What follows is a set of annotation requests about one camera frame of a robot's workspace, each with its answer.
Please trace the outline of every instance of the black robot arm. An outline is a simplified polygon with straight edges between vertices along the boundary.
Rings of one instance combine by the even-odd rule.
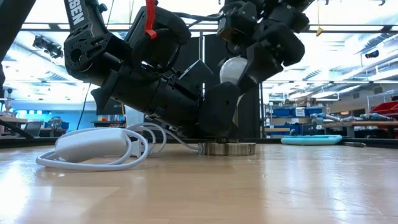
[[[247,64],[237,83],[220,83],[203,95],[202,83],[216,77],[201,60],[183,73],[164,75],[174,72],[179,50],[190,38],[179,17],[186,14],[147,0],[121,40],[107,30],[101,16],[106,7],[97,0],[65,0],[65,6],[71,27],[65,66],[73,77],[100,86],[91,92],[97,110],[112,98],[178,129],[181,136],[225,136],[233,127],[238,98],[282,71],[282,63],[297,63],[304,54],[293,31],[303,29],[308,19],[293,4],[226,1],[217,17],[222,18],[218,35],[234,45]]]

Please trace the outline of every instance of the metal base plate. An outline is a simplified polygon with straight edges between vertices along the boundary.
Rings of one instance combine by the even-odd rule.
[[[207,156],[251,156],[256,153],[256,143],[202,143],[199,154]]]

